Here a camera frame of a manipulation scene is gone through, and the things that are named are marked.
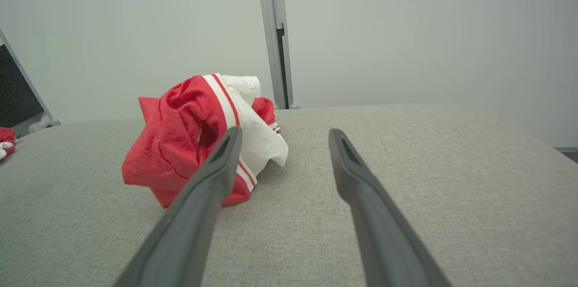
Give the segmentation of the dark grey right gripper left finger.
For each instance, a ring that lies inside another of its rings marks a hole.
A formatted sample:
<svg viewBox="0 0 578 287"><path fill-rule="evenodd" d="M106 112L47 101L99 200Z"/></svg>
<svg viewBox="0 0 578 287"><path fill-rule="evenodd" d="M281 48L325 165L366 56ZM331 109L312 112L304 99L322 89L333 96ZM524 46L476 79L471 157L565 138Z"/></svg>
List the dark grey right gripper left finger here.
<svg viewBox="0 0 578 287"><path fill-rule="evenodd" d="M242 129L228 129L114 283L116 287L199 287L218 210L233 190Z"/></svg>

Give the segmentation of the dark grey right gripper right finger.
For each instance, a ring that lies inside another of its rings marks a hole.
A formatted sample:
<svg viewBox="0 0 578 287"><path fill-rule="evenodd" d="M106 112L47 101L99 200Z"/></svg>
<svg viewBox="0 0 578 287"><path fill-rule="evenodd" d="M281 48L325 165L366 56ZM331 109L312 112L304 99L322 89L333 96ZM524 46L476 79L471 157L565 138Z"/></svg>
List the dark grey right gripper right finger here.
<svg viewBox="0 0 578 287"><path fill-rule="evenodd" d="M336 187L349 205L368 287L449 287L450 282L342 130L329 146Z"/></svg>

